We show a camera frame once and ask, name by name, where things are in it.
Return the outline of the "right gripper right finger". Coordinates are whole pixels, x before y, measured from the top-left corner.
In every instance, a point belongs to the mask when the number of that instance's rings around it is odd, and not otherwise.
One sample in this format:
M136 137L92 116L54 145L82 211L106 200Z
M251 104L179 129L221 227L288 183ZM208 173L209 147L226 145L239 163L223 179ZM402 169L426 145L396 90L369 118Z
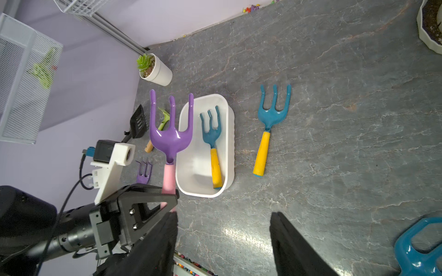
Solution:
M270 238L279 276L336 276L282 212L270 217Z

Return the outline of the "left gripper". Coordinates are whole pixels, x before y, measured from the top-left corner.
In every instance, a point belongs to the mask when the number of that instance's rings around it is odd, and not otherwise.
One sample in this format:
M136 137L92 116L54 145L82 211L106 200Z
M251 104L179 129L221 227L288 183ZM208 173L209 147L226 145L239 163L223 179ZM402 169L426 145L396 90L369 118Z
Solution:
M163 194L152 185L127 185L104 202L63 213L56 231L56 255L94 248L98 258L112 255L117 244L134 245L177 205L179 191Z

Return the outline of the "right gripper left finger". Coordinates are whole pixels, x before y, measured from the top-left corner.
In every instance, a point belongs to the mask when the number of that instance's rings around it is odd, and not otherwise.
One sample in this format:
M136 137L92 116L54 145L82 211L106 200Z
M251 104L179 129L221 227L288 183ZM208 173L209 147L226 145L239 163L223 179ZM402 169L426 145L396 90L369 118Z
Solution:
M129 254L109 257L98 276L172 276L178 234L176 212L168 212Z

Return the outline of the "white plastic storage box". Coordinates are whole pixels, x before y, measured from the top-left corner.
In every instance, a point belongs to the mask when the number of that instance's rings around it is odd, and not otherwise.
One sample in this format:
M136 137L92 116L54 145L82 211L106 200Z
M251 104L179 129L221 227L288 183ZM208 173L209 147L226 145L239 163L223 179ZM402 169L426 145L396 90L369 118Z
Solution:
M194 100L193 136L190 145L176 157L176 183L188 196L215 198L234 182L235 115L220 94ZM215 141L216 155L203 140L203 132L221 126Z

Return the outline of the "teal rake yellow handle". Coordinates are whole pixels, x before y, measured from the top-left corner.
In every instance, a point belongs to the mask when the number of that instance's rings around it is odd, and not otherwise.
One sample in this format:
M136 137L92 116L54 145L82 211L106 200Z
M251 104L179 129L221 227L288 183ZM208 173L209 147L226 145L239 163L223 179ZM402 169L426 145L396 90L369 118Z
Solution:
M286 117L290 106L291 85L287 85L287 95L285 99L285 105L283 110L276 110L276 102L278 96L277 85L273 86L273 100L272 106L269 109L264 109L264 101L265 101L265 89L264 86L261 85L261 100L258 111L259 120L265 125L265 131L262 134L260 146L257 152L256 161L254 164L253 174L257 177L262 177L265 173L265 166L267 162L268 156L268 148L270 141L270 131L272 126L281 123Z
M218 189L222 188L223 182L222 182L221 167L220 167L219 159L218 159L218 152L216 149L216 141L222 133L222 125L221 125L221 115L220 115L219 107L216 106L215 110L216 110L217 121L218 121L218 127L216 129L214 129L212 127L213 116L212 116L210 110L208 111L208 116L209 116L209 131L208 132L206 132L206 130L205 130L205 122L204 122L204 117L203 117L202 113L200 114L200 119L201 119L203 141L205 143L209 144L209 146L211 148L210 154L211 154L212 185L213 185L214 189L218 190Z

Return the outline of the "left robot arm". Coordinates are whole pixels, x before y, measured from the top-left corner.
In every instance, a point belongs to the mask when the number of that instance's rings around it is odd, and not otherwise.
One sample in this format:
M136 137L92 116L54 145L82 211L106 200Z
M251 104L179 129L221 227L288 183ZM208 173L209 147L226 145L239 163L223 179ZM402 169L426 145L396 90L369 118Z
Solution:
M112 255L117 244L134 245L177 205L179 192L163 194L153 185L127 185L99 204L61 214L39 198L1 186L1 255L49 261L83 248L98 258Z

